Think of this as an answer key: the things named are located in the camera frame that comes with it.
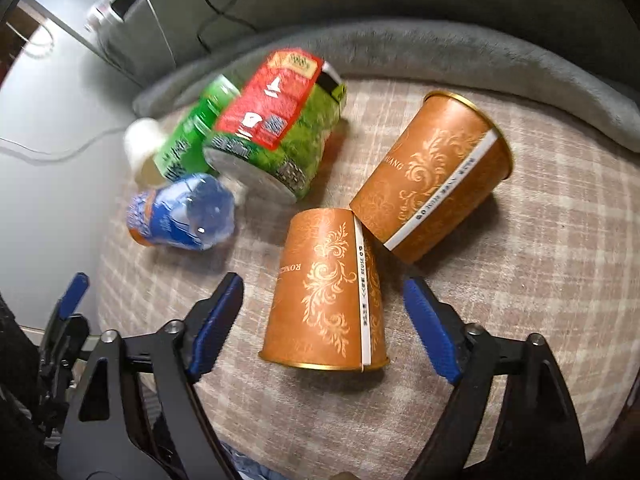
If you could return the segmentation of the green red label cup noodle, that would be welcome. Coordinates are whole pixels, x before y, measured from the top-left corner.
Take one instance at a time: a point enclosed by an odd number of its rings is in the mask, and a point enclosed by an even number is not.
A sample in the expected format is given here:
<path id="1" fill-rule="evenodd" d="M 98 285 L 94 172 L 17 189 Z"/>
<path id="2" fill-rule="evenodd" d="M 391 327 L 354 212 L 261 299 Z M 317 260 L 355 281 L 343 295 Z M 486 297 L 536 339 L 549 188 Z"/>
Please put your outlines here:
<path id="1" fill-rule="evenodd" d="M 299 48 L 273 51 L 216 120 L 204 159 L 258 196 L 294 204 L 310 189 L 346 94 L 323 58 Z"/>

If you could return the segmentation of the orange paper cup gold pattern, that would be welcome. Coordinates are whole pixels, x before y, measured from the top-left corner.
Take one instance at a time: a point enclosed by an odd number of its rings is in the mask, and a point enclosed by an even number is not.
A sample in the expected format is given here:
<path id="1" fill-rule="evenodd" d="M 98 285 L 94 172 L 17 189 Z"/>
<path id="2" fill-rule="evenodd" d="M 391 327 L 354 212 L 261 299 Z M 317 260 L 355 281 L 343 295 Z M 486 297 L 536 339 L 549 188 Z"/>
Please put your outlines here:
<path id="1" fill-rule="evenodd" d="M 259 356 L 334 372 L 388 363 L 380 279 L 351 210 L 314 208 L 292 218 Z"/>

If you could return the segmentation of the grey fleece blanket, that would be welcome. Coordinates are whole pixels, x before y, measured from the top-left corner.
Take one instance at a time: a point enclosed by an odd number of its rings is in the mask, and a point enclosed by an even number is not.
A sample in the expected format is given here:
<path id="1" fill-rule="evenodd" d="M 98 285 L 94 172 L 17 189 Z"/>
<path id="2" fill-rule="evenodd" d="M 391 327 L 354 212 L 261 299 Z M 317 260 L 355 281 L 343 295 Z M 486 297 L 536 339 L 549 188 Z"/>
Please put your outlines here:
<path id="1" fill-rule="evenodd" d="M 139 116 L 162 117 L 193 102 L 219 74 L 247 80 L 268 53 L 301 48 L 342 76 L 431 81 L 518 96 L 564 110 L 633 152 L 639 93 L 542 47 L 485 27 L 381 18 L 285 27 L 231 40 L 143 90 Z"/>

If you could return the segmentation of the blue label crumpled plastic bottle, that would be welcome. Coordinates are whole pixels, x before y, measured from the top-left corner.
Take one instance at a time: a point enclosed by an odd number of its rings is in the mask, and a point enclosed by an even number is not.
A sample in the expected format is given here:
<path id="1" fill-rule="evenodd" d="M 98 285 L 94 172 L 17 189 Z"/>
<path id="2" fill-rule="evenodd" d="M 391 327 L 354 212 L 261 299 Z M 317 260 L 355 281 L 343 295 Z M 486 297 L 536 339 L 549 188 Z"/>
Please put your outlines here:
<path id="1" fill-rule="evenodd" d="M 233 234 L 232 193 L 210 174 L 191 174 L 134 196 L 126 215 L 131 237 L 145 246 L 204 252 Z"/>

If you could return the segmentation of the white power strip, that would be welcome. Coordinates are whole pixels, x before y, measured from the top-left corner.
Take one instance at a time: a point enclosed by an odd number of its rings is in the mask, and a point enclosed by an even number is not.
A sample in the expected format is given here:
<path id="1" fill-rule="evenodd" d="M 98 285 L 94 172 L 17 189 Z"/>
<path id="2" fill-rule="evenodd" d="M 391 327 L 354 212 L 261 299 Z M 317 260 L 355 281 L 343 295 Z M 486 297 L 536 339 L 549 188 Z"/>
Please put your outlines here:
<path id="1" fill-rule="evenodd" d="M 98 0 L 86 14 L 86 29 L 97 32 L 101 25 L 112 18 L 121 23 L 125 14 L 137 0 Z"/>

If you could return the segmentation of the grey sofa backrest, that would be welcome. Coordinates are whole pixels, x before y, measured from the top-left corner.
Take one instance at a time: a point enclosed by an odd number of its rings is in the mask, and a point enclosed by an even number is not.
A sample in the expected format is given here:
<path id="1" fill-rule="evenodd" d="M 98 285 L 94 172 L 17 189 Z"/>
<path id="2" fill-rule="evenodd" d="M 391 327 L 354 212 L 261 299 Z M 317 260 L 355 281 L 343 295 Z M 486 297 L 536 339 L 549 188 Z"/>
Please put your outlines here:
<path id="1" fill-rule="evenodd" d="M 150 84 L 254 32 L 389 16 L 480 25 L 623 84 L 639 82 L 639 0 L 137 0 L 121 23 L 106 20 L 98 38 L 112 62 Z"/>

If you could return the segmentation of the green label bottle white cap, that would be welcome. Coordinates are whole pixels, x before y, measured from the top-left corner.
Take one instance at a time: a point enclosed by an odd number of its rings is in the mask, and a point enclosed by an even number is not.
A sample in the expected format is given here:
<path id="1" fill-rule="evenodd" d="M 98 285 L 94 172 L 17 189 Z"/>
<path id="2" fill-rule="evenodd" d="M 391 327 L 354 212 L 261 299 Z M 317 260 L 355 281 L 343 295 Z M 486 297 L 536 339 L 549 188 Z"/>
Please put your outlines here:
<path id="1" fill-rule="evenodd" d="M 240 95 L 226 76 L 217 76 L 171 133 L 152 118 L 133 122 L 124 136 L 124 151 L 140 190 L 162 188 L 190 174 L 213 174 L 203 155 L 206 136 L 224 109 Z"/>

